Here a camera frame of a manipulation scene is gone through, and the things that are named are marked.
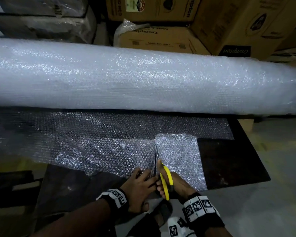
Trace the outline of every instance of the bubble wrap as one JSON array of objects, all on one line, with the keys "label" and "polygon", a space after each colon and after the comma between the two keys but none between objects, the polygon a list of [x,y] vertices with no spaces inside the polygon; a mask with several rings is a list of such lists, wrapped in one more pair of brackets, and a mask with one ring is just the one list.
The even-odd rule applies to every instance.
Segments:
[{"label": "bubble wrap", "polygon": [[155,143],[159,158],[170,171],[198,191],[207,189],[196,136],[158,134]]},{"label": "bubble wrap", "polygon": [[107,171],[128,177],[135,167],[154,169],[159,133],[233,139],[224,118],[0,108],[0,146],[5,151],[88,175]]},{"label": "bubble wrap", "polygon": [[0,38],[0,106],[296,113],[296,68],[251,58]]}]

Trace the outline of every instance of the black and white wristband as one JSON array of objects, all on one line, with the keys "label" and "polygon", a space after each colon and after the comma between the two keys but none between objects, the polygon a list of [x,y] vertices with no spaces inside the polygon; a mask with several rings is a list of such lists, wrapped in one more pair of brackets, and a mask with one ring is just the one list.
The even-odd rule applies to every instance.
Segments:
[{"label": "black and white wristband", "polygon": [[111,209],[111,218],[117,219],[121,214],[126,213],[129,203],[126,194],[121,189],[109,189],[96,199],[105,199]]},{"label": "black and white wristband", "polygon": [[191,229],[197,228],[204,234],[209,227],[225,227],[218,211],[207,196],[195,193],[183,206],[183,213]]}]

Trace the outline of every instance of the plastic wrap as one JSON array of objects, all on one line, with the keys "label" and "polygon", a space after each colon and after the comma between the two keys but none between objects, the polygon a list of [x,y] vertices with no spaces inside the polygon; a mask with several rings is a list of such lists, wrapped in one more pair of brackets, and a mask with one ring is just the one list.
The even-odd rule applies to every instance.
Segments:
[{"label": "plastic wrap", "polygon": [[91,44],[96,29],[91,8],[84,18],[0,15],[0,31],[6,38]]},{"label": "plastic wrap", "polygon": [[87,174],[106,171],[127,177],[136,167],[153,169],[158,133],[233,139],[224,118],[0,109],[0,147],[7,153]]},{"label": "plastic wrap", "polygon": [[6,14],[82,17],[87,0],[0,0]]},{"label": "plastic wrap", "polygon": [[127,31],[134,31],[140,28],[145,28],[150,26],[150,24],[135,24],[132,23],[129,20],[124,19],[124,21],[118,26],[118,28],[115,30],[114,33],[114,40],[113,40],[113,46],[119,47],[120,46],[120,35],[127,32]]},{"label": "plastic wrap", "polygon": [[0,106],[296,113],[296,68],[251,58],[0,38]]},{"label": "plastic wrap", "polygon": [[159,158],[170,171],[198,191],[207,189],[196,136],[158,134],[155,143]]}]

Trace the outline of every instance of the left hand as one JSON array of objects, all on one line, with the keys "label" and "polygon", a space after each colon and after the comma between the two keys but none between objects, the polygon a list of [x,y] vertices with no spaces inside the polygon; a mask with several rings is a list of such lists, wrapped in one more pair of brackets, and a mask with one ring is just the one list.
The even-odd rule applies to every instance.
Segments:
[{"label": "left hand", "polygon": [[150,175],[150,169],[146,169],[142,175],[136,179],[139,171],[140,168],[136,168],[131,177],[121,186],[121,189],[127,196],[129,203],[128,211],[131,213],[141,213],[149,210],[149,203],[144,205],[143,203],[148,195],[156,190],[156,186],[153,184],[158,180],[158,176],[154,176],[145,181]]}]

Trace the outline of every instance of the finger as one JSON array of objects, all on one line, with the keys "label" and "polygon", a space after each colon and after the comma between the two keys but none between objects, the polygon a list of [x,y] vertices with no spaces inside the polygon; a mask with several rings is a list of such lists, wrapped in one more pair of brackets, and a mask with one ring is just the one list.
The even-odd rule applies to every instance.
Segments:
[{"label": "finger", "polygon": [[148,193],[150,194],[156,190],[157,190],[157,187],[155,185],[153,185],[152,187],[148,188]]},{"label": "finger", "polygon": [[157,187],[157,191],[159,191],[159,192],[160,192],[160,191],[163,191],[163,186],[158,186],[158,187]]},{"label": "finger", "polygon": [[149,203],[144,203],[142,208],[141,208],[142,212],[147,212],[149,211]]},{"label": "finger", "polygon": [[162,176],[164,177],[164,179],[166,180],[166,182],[169,184],[169,179],[168,179],[166,170],[163,167],[163,164],[162,164],[162,160],[161,159],[158,159],[157,160],[157,170],[160,172],[160,174],[162,174]]},{"label": "finger", "polygon": [[145,181],[145,179],[150,175],[151,169],[146,169],[141,176],[138,177],[138,180]]},{"label": "finger", "polygon": [[130,178],[136,179],[136,176],[137,176],[137,174],[138,174],[139,171],[140,171],[140,168],[139,167],[136,168],[136,169],[134,169],[132,175],[130,176]]},{"label": "finger", "polygon": [[149,186],[153,185],[158,179],[159,179],[159,176],[151,177],[150,179],[145,181],[145,185],[147,187],[149,187]]}]

